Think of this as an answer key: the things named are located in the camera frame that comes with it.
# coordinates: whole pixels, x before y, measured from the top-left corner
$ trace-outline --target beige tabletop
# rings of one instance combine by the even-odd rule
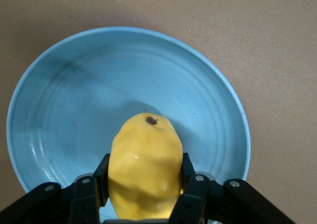
[[[0,0],[1,210],[24,195],[5,137],[18,80],[49,46],[107,26],[156,30],[210,59],[247,114],[247,181],[296,223],[317,223],[317,0]]]

